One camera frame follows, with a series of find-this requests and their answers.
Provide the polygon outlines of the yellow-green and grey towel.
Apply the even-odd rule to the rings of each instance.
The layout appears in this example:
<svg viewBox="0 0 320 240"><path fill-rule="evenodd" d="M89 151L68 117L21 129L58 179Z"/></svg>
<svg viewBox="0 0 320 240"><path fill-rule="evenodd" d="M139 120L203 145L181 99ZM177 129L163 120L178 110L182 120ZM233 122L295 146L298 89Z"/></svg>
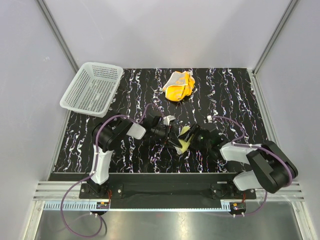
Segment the yellow-green and grey towel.
<svg viewBox="0 0 320 240"><path fill-rule="evenodd" d="M185 134L187 131L190 130L190 126L184 126L181 131L180 131L180 134L179 135L182 135L182 134ZM182 145L182 147L175 147L176 149L176 152L178 155L182 155L184 152L187 151L187 149L189 148L190 146L190 142L189 141L185 141L183 139L179 139L179 142L180 144Z"/></svg>

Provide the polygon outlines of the white plastic mesh basket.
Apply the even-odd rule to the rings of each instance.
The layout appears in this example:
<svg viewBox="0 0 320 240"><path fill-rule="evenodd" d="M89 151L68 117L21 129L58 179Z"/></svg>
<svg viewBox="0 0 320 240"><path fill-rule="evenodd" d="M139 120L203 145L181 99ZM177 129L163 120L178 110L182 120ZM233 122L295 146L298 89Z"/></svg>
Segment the white plastic mesh basket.
<svg viewBox="0 0 320 240"><path fill-rule="evenodd" d="M75 113L103 118L123 73L120 66L99 62L84 63L63 94L60 106Z"/></svg>

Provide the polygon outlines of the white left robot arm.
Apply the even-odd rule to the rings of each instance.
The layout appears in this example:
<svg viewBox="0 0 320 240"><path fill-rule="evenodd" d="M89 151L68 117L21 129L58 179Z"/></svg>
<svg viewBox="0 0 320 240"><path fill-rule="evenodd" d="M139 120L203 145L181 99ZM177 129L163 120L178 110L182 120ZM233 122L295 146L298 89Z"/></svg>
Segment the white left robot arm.
<svg viewBox="0 0 320 240"><path fill-rule="evenodd" d="M160 140L167 148L181 152L182 141L174 130L174 116L145 114L138 122L128 117L116 114L104 123L100 123L92 132L94 157L90 172L90 192L97 198L103 198L108 193L106 182L109 180L111 158L122 140L128 136L137 140L150 136Z"/></svg>

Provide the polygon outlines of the orange and grey towel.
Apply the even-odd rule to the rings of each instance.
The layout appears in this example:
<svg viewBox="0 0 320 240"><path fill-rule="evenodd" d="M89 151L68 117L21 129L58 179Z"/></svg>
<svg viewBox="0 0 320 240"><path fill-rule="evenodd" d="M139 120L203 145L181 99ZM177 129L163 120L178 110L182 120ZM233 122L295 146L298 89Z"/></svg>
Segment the orange and grey towel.
<svg viewBox="0 0 320 240"><path fill-rule="evenodd" d="M192 94L195 83L192 71L175 71L162 87L162 91L167 100L179 102Z"/></svg>

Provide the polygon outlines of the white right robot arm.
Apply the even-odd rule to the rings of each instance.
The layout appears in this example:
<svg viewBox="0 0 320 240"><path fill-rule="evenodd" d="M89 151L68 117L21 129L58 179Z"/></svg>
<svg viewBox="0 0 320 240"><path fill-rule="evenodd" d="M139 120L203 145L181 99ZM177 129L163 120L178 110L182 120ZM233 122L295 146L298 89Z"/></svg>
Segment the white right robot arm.
<svg viewBox="0 0 320 240"><path fill-rule="evenodd" d="M219 132L198 124L185 126L178 135L182 146L206 151L212 158L222 158L250 165L250 171L238 173L227 185L228 195L239 198L246 190L262 188L274 194L289 186L298 176L296 166L273 141L242 144L228 141Z"/></svg>

